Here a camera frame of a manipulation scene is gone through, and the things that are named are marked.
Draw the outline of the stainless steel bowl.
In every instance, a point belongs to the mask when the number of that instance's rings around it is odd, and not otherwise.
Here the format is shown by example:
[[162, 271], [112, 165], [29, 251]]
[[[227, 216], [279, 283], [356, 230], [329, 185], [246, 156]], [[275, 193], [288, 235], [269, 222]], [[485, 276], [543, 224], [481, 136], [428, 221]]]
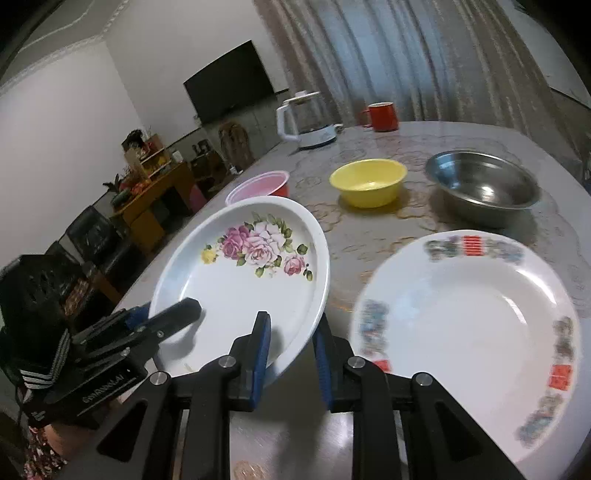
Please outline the stainless steel bowl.
[[521, 212], [540, 198], [537, 180], [528, 170], [487, 153], [442, 152], [427, 161], [425, 172], [448, 197], [464, 206]]

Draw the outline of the beige patterned curtain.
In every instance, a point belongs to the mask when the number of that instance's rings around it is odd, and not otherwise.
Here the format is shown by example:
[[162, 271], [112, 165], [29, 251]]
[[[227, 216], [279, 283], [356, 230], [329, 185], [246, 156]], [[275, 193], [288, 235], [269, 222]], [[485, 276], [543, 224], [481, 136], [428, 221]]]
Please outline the beige patterned curtain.
[[495, 1], [259, 1], [294, 91], [355, 125], [390, 101], [402, 121], [514, 129], [572, 175], [583, 161], [526, 44]]

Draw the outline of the black wall television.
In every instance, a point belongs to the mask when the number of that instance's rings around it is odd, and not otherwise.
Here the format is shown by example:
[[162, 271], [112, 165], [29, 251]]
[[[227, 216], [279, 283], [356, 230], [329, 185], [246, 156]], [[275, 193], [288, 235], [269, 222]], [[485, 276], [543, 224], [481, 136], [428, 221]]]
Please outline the black wall television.
[[209, 63], [183, 86], [202, 124], [221, 120], [274, 95], [252, 40]]

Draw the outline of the red plastic bowl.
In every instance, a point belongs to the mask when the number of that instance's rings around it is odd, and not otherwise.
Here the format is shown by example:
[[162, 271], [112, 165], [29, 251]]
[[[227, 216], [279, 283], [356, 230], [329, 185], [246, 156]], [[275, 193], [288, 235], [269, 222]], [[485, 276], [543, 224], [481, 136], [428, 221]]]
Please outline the red plastic bowl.
[[239, 201], [259, 196], [288, 196], [288, 180], [290, 174], [283, 170], [267, 171], [256, 175], [232, 189], [225, 198], [229, 206]]

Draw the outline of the yellow plastic bowl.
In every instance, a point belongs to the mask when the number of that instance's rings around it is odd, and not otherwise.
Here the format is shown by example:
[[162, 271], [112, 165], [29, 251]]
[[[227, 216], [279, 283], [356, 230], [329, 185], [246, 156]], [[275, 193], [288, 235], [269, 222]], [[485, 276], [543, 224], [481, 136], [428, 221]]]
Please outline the yellow plastic bowl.
[[407, 167], [396, 160], [363, 159], [336, 169], [329, 183], [349, 206], [374, 209], [399, 197], [407, 174]]

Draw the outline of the white glass electric kettle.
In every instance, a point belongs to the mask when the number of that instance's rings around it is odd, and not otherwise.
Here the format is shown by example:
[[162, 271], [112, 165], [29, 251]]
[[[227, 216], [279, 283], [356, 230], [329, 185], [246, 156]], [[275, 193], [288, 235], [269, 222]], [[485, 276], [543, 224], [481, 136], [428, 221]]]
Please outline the white glass electric kettle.
[[276, 129], [280, 139], [294, 142], [301, 150], [314, 149], [335, 142], [342, 123], [329, 119], [322, 94], [298, 91], [276, 109]]

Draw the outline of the white patterned ceramic plate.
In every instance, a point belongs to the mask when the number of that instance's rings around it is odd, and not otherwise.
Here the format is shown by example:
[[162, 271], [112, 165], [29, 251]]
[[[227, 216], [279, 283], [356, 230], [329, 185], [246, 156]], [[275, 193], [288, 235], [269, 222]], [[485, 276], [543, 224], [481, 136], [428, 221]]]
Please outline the white patterned ceramic plate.
[[514, 462], [559, 425], [582, 357], [554, 270], [476, 230], [423, 237], [382, 263], [356, 300], [349, 343], [394, 375], [433, 375]]

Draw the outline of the wooden side cabinet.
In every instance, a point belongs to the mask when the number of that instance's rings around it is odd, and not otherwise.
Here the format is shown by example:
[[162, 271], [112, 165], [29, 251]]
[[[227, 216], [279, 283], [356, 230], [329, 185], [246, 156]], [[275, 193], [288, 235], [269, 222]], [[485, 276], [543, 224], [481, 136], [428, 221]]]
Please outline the wooden side cabinet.
[[123, 226], [144, 255], [150, 254], [165, 236], [165, 231], [151, 211], [152, 205], [168, 191], [174, 191], [183, 204], [182, 213], [192, 211], [190, 192], [194, 177], [186, 163], [176, 164], [168, 173], [152, 182], [130, 202], [115, 210], [110, 219]]

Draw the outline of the wooden chair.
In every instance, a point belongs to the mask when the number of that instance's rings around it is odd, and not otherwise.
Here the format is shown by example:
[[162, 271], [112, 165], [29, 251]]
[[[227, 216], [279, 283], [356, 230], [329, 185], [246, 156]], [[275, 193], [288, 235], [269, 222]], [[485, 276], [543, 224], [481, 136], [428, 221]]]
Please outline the wooden chair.
[[218, 129], [221, 150], [226, 160], [239, 171], [243, 171], [254, 163], [250, 150], [249, 135], [238, 122], [225, 122]]

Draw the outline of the white floral enamel plate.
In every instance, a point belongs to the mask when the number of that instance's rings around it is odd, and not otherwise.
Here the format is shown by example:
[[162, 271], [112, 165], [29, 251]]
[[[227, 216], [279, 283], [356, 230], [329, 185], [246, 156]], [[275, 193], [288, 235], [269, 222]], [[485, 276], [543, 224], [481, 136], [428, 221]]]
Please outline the white floral enamel plate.
[[315, 216], [283, 197], [225, 207], [195, 227], [160, 274], [151, 315], [185, 298], [200, 318], [160, 344], [158, 368], [173, 376], [198, 371], [270, 314], [266, 383], [293, 364], [315, 333], [329, 296], [329, 246]]

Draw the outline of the wooden shelf with items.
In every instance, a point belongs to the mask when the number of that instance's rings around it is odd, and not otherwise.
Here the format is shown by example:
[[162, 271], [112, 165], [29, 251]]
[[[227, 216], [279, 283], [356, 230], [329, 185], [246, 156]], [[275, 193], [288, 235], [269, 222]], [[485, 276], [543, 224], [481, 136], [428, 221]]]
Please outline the wooden shelf with items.
[[123, 140], [124, 158], [131, 171], [140, 180], [153, 180], [172, 162], [171, 154], [157, 134], [132, 130]]

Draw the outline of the red mug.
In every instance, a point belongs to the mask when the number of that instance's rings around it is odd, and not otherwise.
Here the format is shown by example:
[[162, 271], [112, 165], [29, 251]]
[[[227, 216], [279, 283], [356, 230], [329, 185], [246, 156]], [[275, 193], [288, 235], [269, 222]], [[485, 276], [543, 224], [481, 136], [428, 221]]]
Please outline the red mug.
[[370, 104], [362, 111], [366, 128], [372, 128], [376, 132], [397, 131], [399, 120], [393, 102], [377, 102]]

